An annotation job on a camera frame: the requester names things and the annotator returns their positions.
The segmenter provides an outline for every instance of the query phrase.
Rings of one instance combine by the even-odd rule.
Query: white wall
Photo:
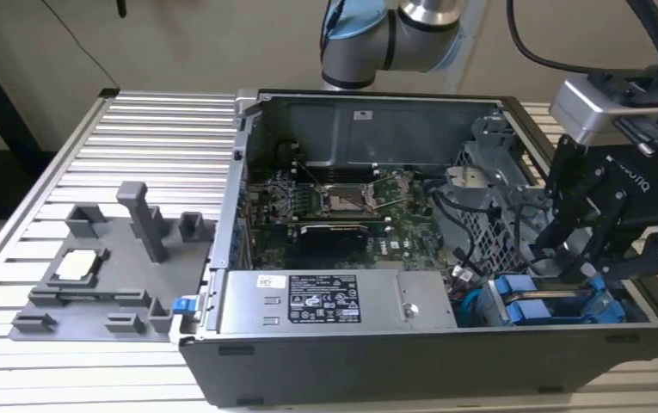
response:
[[[506,1],[488,3],[458,92],[550,102],[567,73],[520,55],[510,38]],[[658,62],[624,0],[516,0],[514,12],[526,46],[547,59],[635,69]]]
[[[113,0],[48,2],[123,89],[322,86],[323,0],[128,0],[123,20]],[[390,74],[378,85],[430,92],[442,82]],[[111,87],[39,0],[0,0],[0,83],[49,149]]]
[[[315,89],[323,0],[48,0],[123,89]],[[490,7],[459,92],[550,100],[563,74],[527,62]],[[642,66],[654,52],[623,0],[518,0],[522,36],[578,64]],[[442,92],[444,73],[382,73],[376,88]],[[0,0],[0,83],[41,146],[55,149],[109,87],[39,0]]]

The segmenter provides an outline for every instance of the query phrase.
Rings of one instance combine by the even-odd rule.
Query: sticker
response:
[[[355,110],[354,111],[354,120],[371,120],[372,119],[372,111],[371,110]]]
[[[471,279],[471,277],[474,276],[474,273],[471,271],[464,271],[464,273],[462,274],[459,278],[460,281],[463,282],[468,282],[468,280]]]
[[[284,275],[257,275],[257,288],[284,288]]]
[[[291,275],[288,283],[291,323],[362,322],[355,275]]]

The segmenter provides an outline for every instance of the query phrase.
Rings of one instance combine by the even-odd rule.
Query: blue latch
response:
[[[192,316],[196,312],[197,301],[196,297],[180,297],[175,299],[172,302],[172,313]]]

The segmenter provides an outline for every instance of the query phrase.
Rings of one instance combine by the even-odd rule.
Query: silver metal housing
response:
[[[658,119],[658,108],[628,108],[604,96],[584,76],[566,78],[550,108],[566,133],[582,145],[628,145],[612,125],[622,116],[646,115]]]
[[[399,9],[422,24],[447,26],[460,16],[456,3],[456,0],[402,0]]]

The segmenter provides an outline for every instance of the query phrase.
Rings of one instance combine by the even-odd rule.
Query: gray fixture post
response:
[[[141,182],[123,182],[117,191],[117,203],[127,207],[135,233],[143,241],[144,250],[149,256],[149,261],[163,262],[168,258],[168,252],[160,241],[157,225],[152,220],[149,208],[144,201],[147,187]]]

